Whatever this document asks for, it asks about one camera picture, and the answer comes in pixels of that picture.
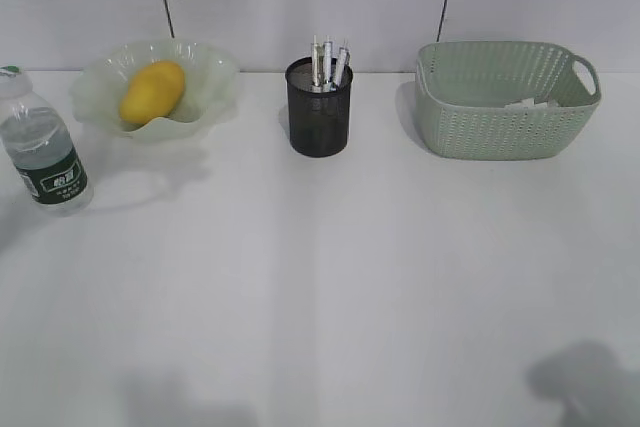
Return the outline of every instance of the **basket handle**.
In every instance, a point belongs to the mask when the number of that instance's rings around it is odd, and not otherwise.
[[[422,62],[418,61],[417,64],[417,73],[418,73],[418,88],[423,95],[427,95],[427,92],[424,90],[424,86],[426,84],[426,78],[424,76],[424,68],[422,67]]]
[[[585,59],[584,57],[580,57],[579,55],[573,56],[573,62],[582,64],[589,71],[591,80],[593,80],[593,85],[595,85],[596,87],[596,91],[591,94],[591,100],[595,102],[596,99],[599,99],[602,96],[602,92],[600,91],[600,80],[598,79],[598,73],[596,72],[596,69],[593,68],[593,65],[591,65],[591,63],[587,59]]]

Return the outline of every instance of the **green label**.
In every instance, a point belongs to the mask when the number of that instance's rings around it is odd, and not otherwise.
[[[20,73],[20,69],[15,65],[7,65],[5,67],[0,67],[0,76],[3,77],[15,77]]]
[[[22,169],[16,166],[31,196],[40,204],[61,204],[80,195],[87,187],[87,174],[76,149],[60,162],[44,169]]]

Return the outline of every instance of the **bottle cap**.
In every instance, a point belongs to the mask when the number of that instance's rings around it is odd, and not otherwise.
[[[22,70],[14,65],[0,67],[0,99],[15,99],[27,95],[33,84]]]

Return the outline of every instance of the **water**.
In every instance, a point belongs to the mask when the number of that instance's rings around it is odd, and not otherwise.
[[[51,167],[69,155],[73,148],[71,136],[62,119],[50,107],[14,108],[13,116],[0,124],[0,138],[16,167],[43,169]],[[86,188],[77,196],[59,204],[38,204],[44,210],[60,216],[71,215],[91,202],[93,189]]]

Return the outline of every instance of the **pen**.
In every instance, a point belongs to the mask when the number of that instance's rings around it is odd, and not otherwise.
[[[323,66],[323,90],[328,92],[331,90],[331,63],[333,60],[333,42],[327,40],[324,42],[324,57],[322,58],[322,66]]]
[[[340,51],[338,53],[338,61],[336,62],[336,71],[333,74],[333,88],[337,89],[340,87],[342,83],[342,75],[344,74],[344,68],[349,65],[349,49],[347,48],[347,43],[345,42],[344,47],[340,47]]]
[[[317,91],[320,85],[320,44],[314,35],[311,44],[311,90]]]

